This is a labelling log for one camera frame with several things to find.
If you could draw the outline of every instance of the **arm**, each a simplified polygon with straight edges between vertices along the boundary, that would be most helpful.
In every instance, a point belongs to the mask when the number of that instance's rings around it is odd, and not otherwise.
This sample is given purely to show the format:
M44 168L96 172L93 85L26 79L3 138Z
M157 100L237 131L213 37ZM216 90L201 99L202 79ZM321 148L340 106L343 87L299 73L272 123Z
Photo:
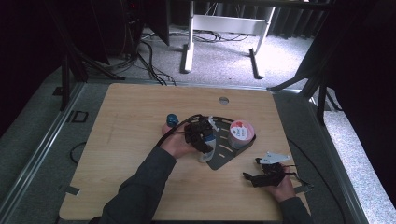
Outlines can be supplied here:
M284 170L285 173L290 172L288 166L284 166ZM279 202L284 224L314 223L301 199L296 197L296 193L288 175L285 175L278 186L267 186L264 188Z
M184 134L170 135L161 147L151 150L136 174L120 186L119 193L106 204L99 223L150 223L176 159L193 151L195 148L185 142Z

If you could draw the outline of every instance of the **dark jacket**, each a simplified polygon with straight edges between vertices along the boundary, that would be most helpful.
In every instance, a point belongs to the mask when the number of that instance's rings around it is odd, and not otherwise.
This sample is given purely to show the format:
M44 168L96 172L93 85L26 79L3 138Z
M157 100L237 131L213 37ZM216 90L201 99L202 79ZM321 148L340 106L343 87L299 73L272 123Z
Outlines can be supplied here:
M99 224L150 223L175 164L175 158L165 150L152 149L136 174L122 183L119 193L106 204ZM280 208L284 223L312 223L300 198L288 199Z

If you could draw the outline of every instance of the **blue cap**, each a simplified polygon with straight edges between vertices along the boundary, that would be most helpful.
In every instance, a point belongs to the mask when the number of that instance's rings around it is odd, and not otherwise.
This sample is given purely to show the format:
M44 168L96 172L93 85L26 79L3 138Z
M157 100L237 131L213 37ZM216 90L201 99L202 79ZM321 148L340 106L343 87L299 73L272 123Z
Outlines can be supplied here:
M168 127L170 128L177 126L178 125L177 116L175 114L168 114L168 116L166 116L166 125L168 125Z

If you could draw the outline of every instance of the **desk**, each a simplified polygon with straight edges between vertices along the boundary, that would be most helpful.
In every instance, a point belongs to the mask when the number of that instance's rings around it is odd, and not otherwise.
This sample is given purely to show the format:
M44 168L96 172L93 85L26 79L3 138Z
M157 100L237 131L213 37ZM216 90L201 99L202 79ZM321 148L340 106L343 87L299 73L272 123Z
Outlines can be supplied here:
M221 104L220 97L227 97L229 103ZM242 175L261 174L254 159L267 151L290 155L270 92L133 84L109 87L70 185L80 189L79 194L66 194L61 218L100 216L120 184L134 174L161 138L169 113L180 120L198 113L245 119L254 126L257 139L217 171L198 162L198 152L178 159L155 220L281 219L271 195L253 188ZM299 196L307 207L305 196Z
M190 1L190 19L189 19L189 43L184 62L184 71L192 71L192 57L194 53L193 33L194 30L205 30L224 33L236 33L246 35L258 35L260 37L255 54L259 51L262 41L268 34L271 19L274 14L274 7L265 14L264 20L253 20L243 18L230 18L208 15L195 15L193 1Z

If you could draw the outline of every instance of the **tape roll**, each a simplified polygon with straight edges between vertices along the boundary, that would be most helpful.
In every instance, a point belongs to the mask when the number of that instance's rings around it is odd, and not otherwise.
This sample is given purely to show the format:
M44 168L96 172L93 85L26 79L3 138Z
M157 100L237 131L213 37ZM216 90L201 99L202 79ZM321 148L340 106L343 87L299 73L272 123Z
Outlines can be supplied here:
M254 136L254 129L245 120L236 120L230 125L228 143L235 149L246 146Z

